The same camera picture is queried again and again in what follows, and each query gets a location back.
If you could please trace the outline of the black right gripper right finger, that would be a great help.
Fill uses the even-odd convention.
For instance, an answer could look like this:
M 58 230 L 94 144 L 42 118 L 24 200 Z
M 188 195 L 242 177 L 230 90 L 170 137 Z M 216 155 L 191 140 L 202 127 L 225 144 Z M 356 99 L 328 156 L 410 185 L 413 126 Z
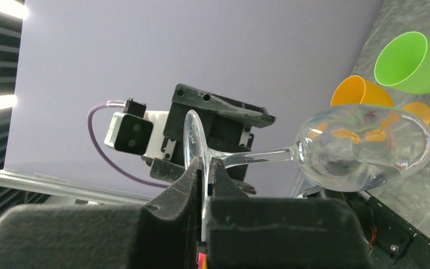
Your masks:
M 209 268 L 372 268 L 360 223 L 337 198 L 250 198 L 210 164 Z

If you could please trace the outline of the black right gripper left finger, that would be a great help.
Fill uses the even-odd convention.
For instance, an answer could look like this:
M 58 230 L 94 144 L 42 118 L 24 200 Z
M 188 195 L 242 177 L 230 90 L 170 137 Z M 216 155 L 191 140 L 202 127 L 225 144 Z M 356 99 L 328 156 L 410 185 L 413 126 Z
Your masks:
M 200 160 L 143 205 L 19 205 L 0 217 L 0 268 L 196 268 Z

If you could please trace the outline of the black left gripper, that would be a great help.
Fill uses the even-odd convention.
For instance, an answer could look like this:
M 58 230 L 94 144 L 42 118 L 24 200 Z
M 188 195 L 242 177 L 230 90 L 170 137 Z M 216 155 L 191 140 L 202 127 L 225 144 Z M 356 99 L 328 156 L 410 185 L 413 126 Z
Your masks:
M 152 159 L 151 178 L 173 183 L 182 176 L 184 120 L 190 110 L 198 113 L 208 146 L 224 152 L 250 151 L 254 140 L 251 129 L 275 122 L 275 116 L 265 108 L 178 84 L 162 129 L 153 130 L 162 140 L 156 143 L 159 152 Z

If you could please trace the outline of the clear small wine glass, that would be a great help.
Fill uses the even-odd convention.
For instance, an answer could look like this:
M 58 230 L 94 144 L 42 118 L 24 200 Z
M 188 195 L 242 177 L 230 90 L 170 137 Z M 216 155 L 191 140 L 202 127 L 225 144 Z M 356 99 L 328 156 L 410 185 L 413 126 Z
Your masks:
M 381 142 L 362 140 L 355 145 L 347 138 L 335 138 L 331 132 L 346 128 L 364 137 L 380 128 L 391 112 L 399 120 Z M 367 191 L 415 174 L 430 160 L 430 129 L 415 114 L 403 109 L 368 108 L 363 105 L 331 106 L 305 121 L 294 143 L 281 149 L 249 152 L 222 152 L 208 147 L 203 124 L 194 110 L 184 121 L 184 163 L 195 158 L 203 163 L 201 239 L 207 239 L 207 200 L 213 181 L 209 178 L 212 159 L 225 168 L 234 166 L 294 161 L 316 185 L 337 192 Z

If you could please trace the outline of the orange plastic goblet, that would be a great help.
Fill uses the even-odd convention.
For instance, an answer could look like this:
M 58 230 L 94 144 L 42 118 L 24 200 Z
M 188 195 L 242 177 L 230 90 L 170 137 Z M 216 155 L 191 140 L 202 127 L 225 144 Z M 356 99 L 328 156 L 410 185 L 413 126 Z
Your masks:
M 344 79 L 334 91 L 330 105 L 363 105 L 368 108 L 391 109 L 395 103 L 391 95 L 380 85 L 359 75 L 351 75 Z M 430 107 L 423 102 L 412 102 L 404 105 L 403 110 L 418 116 L 426 125 L 430 124 Z M 380 128 L 367 131 L 364 137 L 358 132 L 346 128 L 334 129 L 331 134 L 335 138 L 347 138 L 357 145 L 362 140 L 368 142 L 381 142 L 386 140 L 387 131 L 391 125 L 399 120 L 396 112 L 391 112 L 387 119 L 381 121 Z

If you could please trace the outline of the green plastic goblet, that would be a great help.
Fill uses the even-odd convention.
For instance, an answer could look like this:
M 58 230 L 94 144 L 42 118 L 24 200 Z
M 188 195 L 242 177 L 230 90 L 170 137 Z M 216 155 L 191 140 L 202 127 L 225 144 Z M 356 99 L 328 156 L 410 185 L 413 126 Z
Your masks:
M 373 74 L 382 86 L 409 94 L 430 94 L 430 37 L 403 33 L 377 57 Z

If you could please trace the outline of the aluminium side rail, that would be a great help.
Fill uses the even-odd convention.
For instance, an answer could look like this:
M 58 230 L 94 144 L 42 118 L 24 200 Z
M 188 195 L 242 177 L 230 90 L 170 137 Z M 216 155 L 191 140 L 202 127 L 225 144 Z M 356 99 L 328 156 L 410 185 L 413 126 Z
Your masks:
M 131 203 L 143 205 L 150 197 L 136 194 L 88 187 L 66 180 L 38 175 L 25 175 L 0 170 L 0 187 L 19 189 L 22 191 L 63 196 L 103 204 Z

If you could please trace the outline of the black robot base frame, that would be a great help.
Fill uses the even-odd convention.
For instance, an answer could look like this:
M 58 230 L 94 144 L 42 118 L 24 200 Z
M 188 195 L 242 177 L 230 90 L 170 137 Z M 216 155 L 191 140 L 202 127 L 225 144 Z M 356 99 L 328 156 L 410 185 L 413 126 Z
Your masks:
M 298 197 L 345 200 L 361 223 L 374 268 L 430 268 L 430 238 L 370 193 L 312 187 Z

